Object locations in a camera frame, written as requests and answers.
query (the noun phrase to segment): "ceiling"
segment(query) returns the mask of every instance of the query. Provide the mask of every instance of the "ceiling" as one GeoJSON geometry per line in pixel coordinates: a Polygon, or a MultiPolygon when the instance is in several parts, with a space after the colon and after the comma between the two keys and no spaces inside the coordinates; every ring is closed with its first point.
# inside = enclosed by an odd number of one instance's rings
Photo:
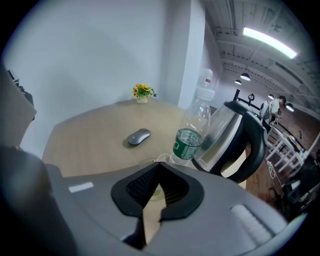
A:
{"type": "Polygon", "coordinates": [[[291,103],[320,113],[320,68],[314,44],[280,0],[206,0],[206,21],[218,44],[224,72],[246,71],[259,90],[285,95],[291,103]],[[293,59],[243,35],[244,27],[286,44],[293,59]]]}

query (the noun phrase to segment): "brick wall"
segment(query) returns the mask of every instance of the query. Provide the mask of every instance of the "brick wall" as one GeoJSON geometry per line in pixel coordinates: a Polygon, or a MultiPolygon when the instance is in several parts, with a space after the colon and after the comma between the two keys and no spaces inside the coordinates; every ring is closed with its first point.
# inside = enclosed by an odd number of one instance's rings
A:
{"type": "MultiPolygon", "coordinates": [[[[281,111],[282,119],[279,122],[308,150],[320,132],[320,121],[298,109],[290,112],[282,108],[281,111]]],[[[320,139],[311,152],[313,157],[318,149],[320,149],[320,139]]]]}

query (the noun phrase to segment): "small flower pot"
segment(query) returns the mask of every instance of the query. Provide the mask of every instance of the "small flower pot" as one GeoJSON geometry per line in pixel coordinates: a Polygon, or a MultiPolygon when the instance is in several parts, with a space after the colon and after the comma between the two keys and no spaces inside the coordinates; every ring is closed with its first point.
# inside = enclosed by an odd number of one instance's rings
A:
{"type": "Polygon", "coordinates": [[[136,103],[138,104],[147,104],[148,103],[148,98],[145,96],[139,97],[136,99],[136,103]]]}

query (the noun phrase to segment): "wooden floor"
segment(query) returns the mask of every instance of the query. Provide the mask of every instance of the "wooden floor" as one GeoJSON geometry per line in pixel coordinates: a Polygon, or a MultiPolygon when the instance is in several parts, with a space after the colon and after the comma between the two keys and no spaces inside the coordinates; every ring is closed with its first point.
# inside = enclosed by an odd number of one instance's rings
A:
{"type": "MultiPolygon", "coordinates": [[[[246,148],[245,153],[247,156],[250,154],[250,150],[251,150],[250,147],[246,148]]],[[[267,151],[265,154],[265,158],[268,155],[269,155],[269,152],[267,151]]],[[[280,158],[277,155],[275,155],[275,156],[272,156],[269,159],[269,161],[275,164],[279,159],[280,158]]],[[[281,175],[279,179],[283,183],[285,179],[288,177],[288,172],[285,169],[282,173],[283,175],[281,175]]],[[[274,179],[270,177],[267,162],[263,160],[263,162],[261,163],[259,168],[256,170],[256,172],[246,180],[245,190],[247,190],[254,196],[260,198],[261,200],[267,202],[272,207],[276,208],[276,205],[274,204],[275,194],[273,190],[270,190],[270,188],[272,187],[275,189],[277,194],[283,196],[283,190],[281,188],[280,182],[276,177],[274,179]]]]}

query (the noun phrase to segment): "white sticker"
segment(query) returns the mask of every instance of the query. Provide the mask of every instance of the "white sticker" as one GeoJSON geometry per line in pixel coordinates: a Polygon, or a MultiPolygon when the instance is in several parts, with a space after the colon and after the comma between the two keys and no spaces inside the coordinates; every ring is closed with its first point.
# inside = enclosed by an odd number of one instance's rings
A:
{"type": "Polygon", "coordinates": [[[90,189],[93,187],[94,187],[94,184],[92,182],[87,182],[87,183],[83,183],[80,185],[70,186],[69,191],[71,193],[74,193],[74,192],[78,192],[78,191],[82,191],[82,190],[87,190],[87,189],[90,189]]]}

